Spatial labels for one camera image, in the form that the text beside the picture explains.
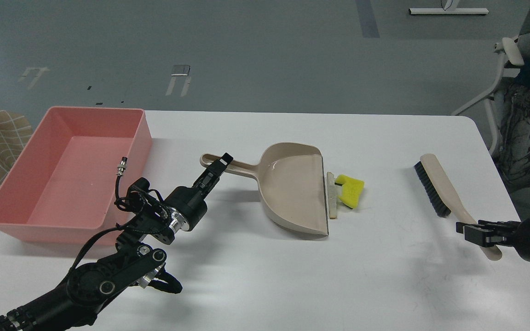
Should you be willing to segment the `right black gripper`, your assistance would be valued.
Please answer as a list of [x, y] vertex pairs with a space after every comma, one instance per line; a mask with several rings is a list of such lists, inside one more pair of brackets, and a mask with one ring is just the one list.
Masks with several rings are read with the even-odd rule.
[[463, 233], [466, 241], [484, 248], [513, 246], [521, 258], [530, 262], [530, 218], [523, 222], [456, 222], [456, 232]]

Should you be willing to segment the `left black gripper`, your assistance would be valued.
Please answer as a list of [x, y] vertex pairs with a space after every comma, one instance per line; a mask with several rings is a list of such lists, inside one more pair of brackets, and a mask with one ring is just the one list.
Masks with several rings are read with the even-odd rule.
[[183, 231], [192, 231], [207, 212], [205, 199], [219, 182], [220, 176], [233, 162], [228, 153], [219, 157], [194, 182], [194, 187], [177, 187], [163, 201], [164, 206], [176, 210], [186, 221]]

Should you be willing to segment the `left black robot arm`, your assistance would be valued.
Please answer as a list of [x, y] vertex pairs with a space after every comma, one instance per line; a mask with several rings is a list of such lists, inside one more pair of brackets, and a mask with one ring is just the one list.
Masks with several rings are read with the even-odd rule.
[[132, 286], [180, 293], [181, 283], [165, 269], [166, 252], [143, 239], [151, 235], [169, 245], [179, 231], [193, 230], [207, 212], [206, 197], [232, 163], [229, 154], [217, 157], [192, 186], [179, 186], [166, 198], [143, 177], [121, 197], [120, 180], [127, 167], [127, 157], [122, 157], [115, 205], [134, 216], [93, 235], [57, 287], [0, 316], [0, 331], [65, 331], [93, 325], [98, 314]]

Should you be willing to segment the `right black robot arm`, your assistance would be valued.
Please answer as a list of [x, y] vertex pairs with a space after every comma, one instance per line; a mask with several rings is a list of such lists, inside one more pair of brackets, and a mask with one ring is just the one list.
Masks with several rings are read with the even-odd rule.
[[517, 222], [475, 220], [465, 209], [458, 195], [447, 205], [458, 218], [456, 232], [473, 243], [492, 261], [502, 258], [501, 246], [511, 247], [522, 260], [530, 262], [530, 218]]

